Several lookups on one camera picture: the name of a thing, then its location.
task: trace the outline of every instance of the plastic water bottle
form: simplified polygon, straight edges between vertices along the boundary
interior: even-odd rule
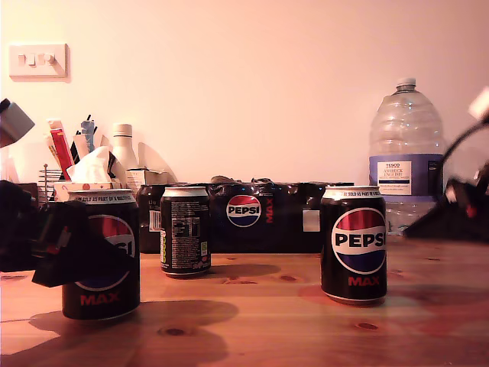
[[[416,90],[415,78],[399,80],[397,91],[384,97],[370,135],[370,184],[384,195],[390,234],[401,235],[434,206],[433,180],[444,149],[435,107]]]

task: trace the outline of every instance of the multipack of cans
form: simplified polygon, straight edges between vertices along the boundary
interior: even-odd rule
[[[353,185],[226,181],[142,187],[138,194],[141,252],[160,253],[157,205],[165,187],[205,187],[214,253],[317,253],[322,247],[319,210],[325,188]]]

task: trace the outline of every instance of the wood knot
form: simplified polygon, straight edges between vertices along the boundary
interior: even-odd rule
[[[282,275],[280,277],[280,279],[283,280],[283,281],[296,281],[297,280],[294,277],[291,277],[290,275]]]
[[[166,330],[159,329],[158,330],[158,333],[160,335],[167,334],[167,335],[170,335],[170,336],[182,336],[182,335],[185,335],[185,331],[183,331],[181,329],[174,328],[174,327],[171,327],[171,328],[166,329]]]
[[[379,327],[377,325],[374,325],[373,323],[357,323],[356,325],[360,329],[366,329],[366,330],[377,330]]]

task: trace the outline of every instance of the cable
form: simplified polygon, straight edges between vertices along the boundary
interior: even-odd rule
[[[443,165],[445,164],[446,160],[449,159],[449,157],[452,155],[453,151],[470,135],[474,134],[475,132],[478,132],[482,130],[483,128],[486,128],[489,125],[489,117],[485,118],[478,124],[470,127],[467,129],[466,132],[464,132],[462,135],[458,137],[457,140],[453,142],[453,144],[450,146],[450,148],[445,152],[443,155],[442,159],[438,163],[438,166],[436,167],[436,172],[435,172],[435,180],[432,183],[432,188],[433,188],[433,198],[435,201],[438,201],[438,198],[436,197],[436,189],[438,186],[438,181],[440,179],[440,174],[443,170]]]

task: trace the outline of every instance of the barcode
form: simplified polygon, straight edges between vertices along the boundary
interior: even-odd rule
[[[150,210],[150,232],[161,230],[161,215],[157,210]]]

